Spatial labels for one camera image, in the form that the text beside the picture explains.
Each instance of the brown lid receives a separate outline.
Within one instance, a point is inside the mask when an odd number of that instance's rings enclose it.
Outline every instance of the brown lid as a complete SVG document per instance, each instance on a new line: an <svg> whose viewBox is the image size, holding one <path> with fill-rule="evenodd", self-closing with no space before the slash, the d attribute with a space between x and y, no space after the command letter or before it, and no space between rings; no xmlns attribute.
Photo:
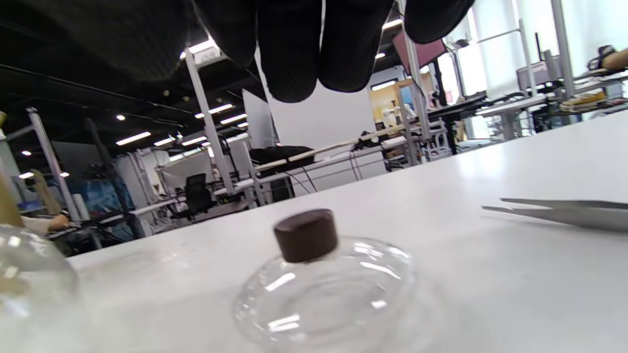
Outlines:
<svg viewBox="0 0 628 353"><path fill-rule="evenodd" d="M274 228L284 260L289 263L311 261L338 246L333 212L318 209L288 217Z"/></svg>

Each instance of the clear glass jar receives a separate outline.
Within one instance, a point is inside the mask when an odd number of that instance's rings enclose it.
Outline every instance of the clear glass jar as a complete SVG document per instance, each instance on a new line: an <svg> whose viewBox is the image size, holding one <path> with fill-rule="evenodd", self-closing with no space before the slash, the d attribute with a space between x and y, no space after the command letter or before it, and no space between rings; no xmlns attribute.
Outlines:
<svg viewBox="0 0 628 353"><path fill-rule="evenodd" d="M78 277L46 239L0 224L0 345L3 352L88 352L77 315Z"/></svg>
<svg viewBox="0 0 628 353"><path fill-rule="evenodd" d="M271 351L409 352L433 338L441 319L429 287L398 247L341 237L311 261L268 261L238 295L235 319Z"/></svg>

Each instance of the tweezers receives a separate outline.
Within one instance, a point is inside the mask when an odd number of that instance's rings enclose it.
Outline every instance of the tweezers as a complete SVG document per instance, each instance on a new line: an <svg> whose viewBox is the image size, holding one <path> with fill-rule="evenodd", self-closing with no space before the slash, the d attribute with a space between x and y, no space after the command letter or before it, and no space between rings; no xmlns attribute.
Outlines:
<svg viewBox="0 0 628 353"><path fill-rule="evenodd" d="M500 198L500 200L514 204L542 206L548 209L512 209L494 206L482 206L482 209L600 231L628 232L628 204L594 200L533 200L526 198Z"/></svg>

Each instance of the gloved hand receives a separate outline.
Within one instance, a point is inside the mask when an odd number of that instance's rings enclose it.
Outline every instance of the gloved hand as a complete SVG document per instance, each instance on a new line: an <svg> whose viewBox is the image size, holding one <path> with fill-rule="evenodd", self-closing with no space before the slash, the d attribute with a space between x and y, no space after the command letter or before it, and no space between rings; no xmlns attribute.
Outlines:
<svg viewBox="0 0 628 353"><path fill-rule="evenodd" d="M51 16L79 43L138 80L176 70L198 17L236 64L261 66L275 99L299 102L317 79L340 92L362 90L394 0L22 0ZM417 43L449 34L474 0L408 0L405 29Z"/></svg>

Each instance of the black ceiling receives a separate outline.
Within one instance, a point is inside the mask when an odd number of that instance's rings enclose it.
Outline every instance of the black ceiling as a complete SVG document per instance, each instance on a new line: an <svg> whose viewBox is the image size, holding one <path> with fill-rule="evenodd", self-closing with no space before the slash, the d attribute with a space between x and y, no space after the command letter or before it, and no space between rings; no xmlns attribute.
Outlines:
<svg viewBox="0 0 628 353"><path fill-rule="evenodd" d="M391 19L397 17L393 11ZM397 26L384 32L381 52L386 56L377 61L375 71L401 63L392 46L392 38L400 30ZM194 117L200 108L185 62L168 80L134 81L74 42L45 15L17 0L0 1L0 38L0 111L8 113L3 126L6 134L30 124L27 107L37 108L51 141L93 143L85 129L85 119L93 119L114 156L150 147L169 134L187 135L203 128L203 119ZM192 44L206 39L200 28L192 29ZM216 124L244 112L242 89L265 99L255 64L240 68L228 59L221 60L202 68L200 77L210 108L235 106L214 114ZM126 120L118 121L118 114ZM152 136L116 145L116 141L145 131ZM229 137L240 131L229 126L219 133ZM12 140L10 147L20 170L49 171L34 133ZM32 155L23 156L21 151Z"/></svg>

